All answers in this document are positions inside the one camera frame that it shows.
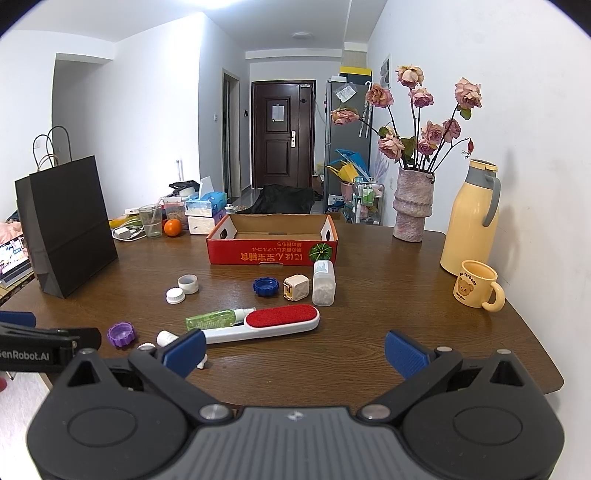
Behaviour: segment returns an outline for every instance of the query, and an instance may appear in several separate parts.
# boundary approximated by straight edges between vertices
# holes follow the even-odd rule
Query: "black bag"
[[[94,157],[33,173],[15,187],[43,292],[65,299],[117,258]]]
[[[265,185],[255,204],[237,213],[302,213],[308,215],[314,206],[314,190]]]

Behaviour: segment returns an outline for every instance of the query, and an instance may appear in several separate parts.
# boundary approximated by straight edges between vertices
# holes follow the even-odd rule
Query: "charging cable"
[[[111,230],[113,238],[121,242],[134,242],[146,236],[144,225],[140,218],[132,218],[123,225]]]

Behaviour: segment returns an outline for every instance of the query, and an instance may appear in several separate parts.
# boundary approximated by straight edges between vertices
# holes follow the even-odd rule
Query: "yellow item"
[[[497,278],[499,275],[488,265],[474,260],[464,260],[456,285],[453,287],[453,296],[468,307],[482,307],[489,312],[498,312],[505,306],[505,291],[496,282]],[[496,300],[494,303],[488,303],[493,290]]]
[[[371,69],[364,69],[361,67],[341,67],[340,72],[341,73],[350,73],[352,75],[367,75],[370,77],[372,76]]]
[[[464,260],[488,262],[499,222],[501,182],[498,168],[470,160],[466,181],[453,202],[452,216],[441,255],[441,266],[458,275]]]
[[[132,218],[139,218],[139,215],[122,215],[113,220],[109,220],[109,227],[111,230],[113,228],[119,228],[121,225],[123,225],[128,220],[131,220]]]
[[[353,183],[355,178],[359,177],[359,172],[357,171],[357,169],[355,168],[355,166],[352,163],[347,163],[347,162],[343,162],[343,163],[344,163],[344,165],[340,168],[340,170],[337,170],[336,168],[334,168],[330,165],[328,165],[326,168],[328,168],[332,173],[334,173],[341,180],[343,180],[347,183]]]

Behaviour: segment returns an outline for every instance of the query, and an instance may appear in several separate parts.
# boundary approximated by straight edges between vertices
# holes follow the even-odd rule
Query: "ceiling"
[[[204,11],[208,1],[219,5],[229,0],[44,0],[15,28],[119,41]],[[386,1],[351,0],[349,22],[348,0],[239,0],[205,11],[245,50],[342,48],[343,40],[369,40]],[[299,31],[313,38],[291,38]]]

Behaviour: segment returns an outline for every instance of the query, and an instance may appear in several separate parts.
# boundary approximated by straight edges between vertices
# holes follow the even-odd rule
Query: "red cardboard box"
[[[339,238],[329,215],[226,215],[207,236],[214,265],[314,265],[336,261]]]

